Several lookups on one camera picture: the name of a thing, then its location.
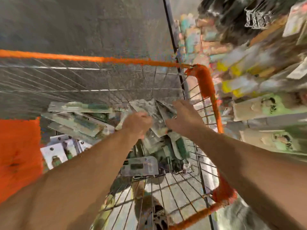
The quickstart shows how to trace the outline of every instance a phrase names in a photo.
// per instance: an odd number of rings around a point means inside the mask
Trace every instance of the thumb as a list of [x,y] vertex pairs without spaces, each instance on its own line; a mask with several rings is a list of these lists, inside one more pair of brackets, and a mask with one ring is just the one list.
[[173,127],[176,125],[176,119],[167,119],[165,120],[165,124],[169,129],[173,129]]

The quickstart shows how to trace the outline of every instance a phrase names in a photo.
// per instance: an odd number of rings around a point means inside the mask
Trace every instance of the shopping cart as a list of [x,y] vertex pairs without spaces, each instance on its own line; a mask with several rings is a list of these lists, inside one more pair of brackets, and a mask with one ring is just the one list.
[[[189,99],[205,124],[223,133],[209,70],[202,65],[112,57],[0,50],[1,118],[31,119],[51,101],[121,105],[138,99]],[[189,77],[197,78],[191,87]],[[185,229],[236,198],[205,153],[186,140],[193,173],[122,179],[100,213],[104,229],[141,229],[141,215],[159,203],[170,229]]]

